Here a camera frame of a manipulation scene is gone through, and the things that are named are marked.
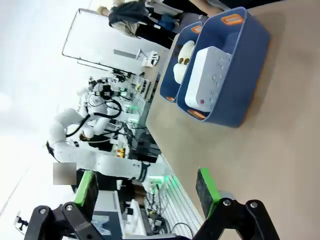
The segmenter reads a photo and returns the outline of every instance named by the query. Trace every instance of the white power strip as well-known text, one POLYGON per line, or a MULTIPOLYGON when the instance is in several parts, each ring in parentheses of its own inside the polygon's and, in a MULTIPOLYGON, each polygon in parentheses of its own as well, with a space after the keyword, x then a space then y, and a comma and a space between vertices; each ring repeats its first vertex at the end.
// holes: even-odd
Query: white power strip
POLYGON ((198 51, 184 98, 189 107, 202 112, 214 109, 231 58, 232 55, 215 46, 198 51))

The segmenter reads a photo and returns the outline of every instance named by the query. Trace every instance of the blue storage bin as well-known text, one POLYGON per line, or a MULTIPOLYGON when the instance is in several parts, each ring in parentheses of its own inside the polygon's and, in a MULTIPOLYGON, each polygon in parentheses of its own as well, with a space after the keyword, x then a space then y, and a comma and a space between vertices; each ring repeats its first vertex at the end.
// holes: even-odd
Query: blue storage bin
POLYGON ((174 66, 178 63, 178 56, 175 53, 179 53, 180 49, 178 46, 183 46, 186 42, 192 40, 195 43, 200 35, 200 28, 202 27, 202 22, 195 22, 189 26, 186 26, 182 29, 173 50, 173 54, 170 58, 168 67, 165 71, 162 84, 160 87, 160 95, 167 99, 171 103, 175 103, 177 101, 176 97, 179 91, 181 84, 178 84, 175 81, 174 77, 174 66))
POLYGON ((203 25, 181 83, 177 105, 198 121, 239 127, 252 101, 268 50, 270 34, 243 7, 209 18, 203 25), (228 71, 211 112, 202 112, 185 103, 197 52, 215 46, 232 54, 228 71))

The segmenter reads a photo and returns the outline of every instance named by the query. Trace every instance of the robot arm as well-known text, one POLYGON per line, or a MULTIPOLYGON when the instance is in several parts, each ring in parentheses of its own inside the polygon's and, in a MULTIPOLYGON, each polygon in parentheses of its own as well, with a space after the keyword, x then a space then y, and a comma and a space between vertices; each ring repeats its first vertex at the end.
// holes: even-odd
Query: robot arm
POLYGON ((160 163, 148 163, 134 159, 105 155, 101 152, 81 149, 66 143, 65 129, 83 121, 74 109, 67 109, 54 118, 50 129, 49 145, 54 157, 61 163, 76 163, 77 168, 93 170, 103 175, 136 179, 149 191, 151 176, 165 176, 166 167, 160 163))

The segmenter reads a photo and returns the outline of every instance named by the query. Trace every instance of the tabletop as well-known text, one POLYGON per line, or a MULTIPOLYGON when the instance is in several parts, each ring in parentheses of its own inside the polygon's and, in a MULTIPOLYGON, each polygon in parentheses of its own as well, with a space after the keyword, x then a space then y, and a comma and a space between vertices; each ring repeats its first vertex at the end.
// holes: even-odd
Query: tabletop
POLYGON ((318 0, 249 10, 271 41, 239 128, 194 120, 158 87, 146 125, 200 213, 197 170, 208 167, 217 187, 240 203, 261 200, 281 239, 319 239, 319 10, 318 0))

